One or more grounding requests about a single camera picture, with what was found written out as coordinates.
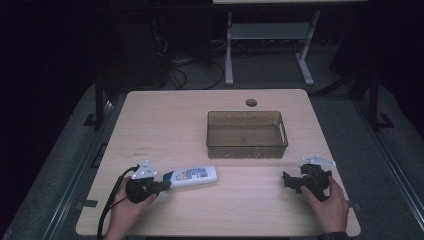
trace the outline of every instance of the cable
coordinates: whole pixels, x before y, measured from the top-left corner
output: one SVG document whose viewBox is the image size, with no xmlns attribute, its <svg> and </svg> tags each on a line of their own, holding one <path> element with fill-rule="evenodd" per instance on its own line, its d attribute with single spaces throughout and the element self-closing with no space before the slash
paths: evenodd
<svg viewBox="0 0 424 240">
<path fill-rule="evenodd" d="M 121 185 L 122 180 L 124 179 L 125 175 L 127 175 L 127 173 L 133 171 L 137 171 L 137 169 L 140 167 L 140 165 L 137 164 L 136 167 L 132 167 L 127 169 L 121 176 L 118 177 L 118 180 L 116 180 L 115 186 L 113 186 L 112 192 L 109 195 L 109 198 L 106 202 L 105 207 L 103 208 L 102 211 L 102 215 L 100 216 L 99 219 L 99 226 L 97 228 L 97 240 L 101 240 L 102 239 L 102 234 L 103 234 L 103 224 L 106 218 L 107 213 L 109 212 L 110 209 L 112 209 L 113 206 L 113 199 L 115 198 L 116 192 L 118 191 L 119 186 Z"/>
</svg>

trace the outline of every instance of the person's right hand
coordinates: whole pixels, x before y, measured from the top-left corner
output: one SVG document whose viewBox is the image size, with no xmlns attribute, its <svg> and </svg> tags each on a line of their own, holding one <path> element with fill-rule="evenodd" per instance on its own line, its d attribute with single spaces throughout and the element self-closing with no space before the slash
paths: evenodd
<svg viewBox="0 0 424 240">
<path fill-rule="evenodd" d="M 346 232 L 349 207 L 342 188 L 332 177 L 328 177 L 328 179 L 330 181 L 330 197 L 327 200 L 320 202 L 305 186 L 301 187 L 302 193 L 308 199 L 315 219 L 324 233 Z"/>
</svg>

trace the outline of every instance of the dark background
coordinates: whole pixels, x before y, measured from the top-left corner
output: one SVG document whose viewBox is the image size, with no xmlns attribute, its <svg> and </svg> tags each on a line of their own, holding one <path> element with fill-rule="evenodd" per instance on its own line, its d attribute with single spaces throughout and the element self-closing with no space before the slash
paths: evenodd
<svg viewBox="0 0 424 240">
<path fill-rule="evenodd" d="M 404 113 L 424 136 L 423 5 L 413 1 L 371 3 L 373 6 L 359 11 L 354 18 L 347 33 L 349 38 L 342 43 L 332 67 L 334 71 L 347 75 L 364 63 L 368 64 L 368 59 L 377 59 L 372 66 L 381 83 L 392 91 Z M 151 16 L 122 17 L 117 13 L 90 11 L 92 6 L 104 6 L 104 2 L 0 1 L 1 235 L 12 221 L 78 100 L 103 74 L 99 69 L 112 68 L 112 74 L 125 75 L 123 58 L 125 63 L 131 63 L 154 56 L 151 48 L 155 44 L 149 42 L 149 38 L 145 39 L 146 43 L 137 56 L 130 56 L 126 49 L 134 44 L 125 35 L 128 22 L 133 23 L 135 19 L 148 22 Z M 204 14 L 185 17 L 169 14 L 167 24 L 160 30 L 169 37 L 170 44 L 188 48 L 194 55 L 201 56 L 205 52 L 199 49 L 207 49 L 204 46 L 208 40 L 225 34 L 225 25 L 222 28 L 219 25 L 225 24 L 225 16 L 218 13 L 207 17 Z M 193 18 L 207 27 L 192 25 L 191 29 L 201 34 L 188 41 L 184 34 L 190 34 L 187 24 L 193 22 Z M 346 15 L 323 11 L 314 41 L 339 41 L 340 25 L 337 22 L 345 24 Z M 146 24 L 139 29 L 152 30 Z M 97 61 L 98 49 L 107 53 L 111 61 Z M 148 82 L 136 87 L 151 88 L 163 84 L 166 78 L 160 76 L 165 64 L 163 59 L 155 59 L 149 64 L 141 73 L 137 72 L 137 67 L 127 69 L 130 73 L 149 76 Z M 112 81 L 110 95 L 131 87 L 130 83 L 116 83 L 124 87 L 113 92 Z"/>
</svg>

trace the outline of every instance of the person's left hand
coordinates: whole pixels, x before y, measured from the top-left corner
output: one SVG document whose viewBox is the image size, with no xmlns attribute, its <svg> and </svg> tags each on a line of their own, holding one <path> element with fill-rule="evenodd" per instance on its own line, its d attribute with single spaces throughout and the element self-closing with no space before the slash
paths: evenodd
<svg viewBox="0 0 424 240">
<path fill-rule="evenodd" d="M 115 195 L 112 207 L 109 229 L 107 230 L 106 240 L 120 240 L 131 230 L 136 222 L 143 215 L 147 207 L 149 207 L 157 198 L 156 194 L 151 195 L 140 203 L 132 203 L 126 197 L 125 186 L 130 177 L 122 180 L 121 185 Z"/>
</svg>

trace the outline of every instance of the light wood table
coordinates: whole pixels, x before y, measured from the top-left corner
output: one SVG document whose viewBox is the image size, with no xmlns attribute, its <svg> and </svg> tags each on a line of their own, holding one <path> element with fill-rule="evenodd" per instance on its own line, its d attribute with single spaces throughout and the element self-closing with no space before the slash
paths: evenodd
<svg viewBox="0 0 424 240">
<path fill-rule="evenodd" d="M 248 107 L 255 99 L 256 107 Z M 280 111 L 289 146 L 281 159 L 209 159 L 209 111 Z M 285 188 L 282 172 L 300 176 L 302 157 L 333 159 L 303 90 L 131 92 L 113 131 L 76 230 L 95 235 L 119 175 L 145 160 L 156 180 L 179 168 L 214 165 L 218 182 L 162 192 L 130 234 L 143 236 L 311 236 L 320 233 L 308 202 Z M 333 176 L 343 187 L 336 167 Z M 104 231 L 108 228 L 106 218 Z M 360 233 L 351 209 L 347 232 Z"/>
</svg>

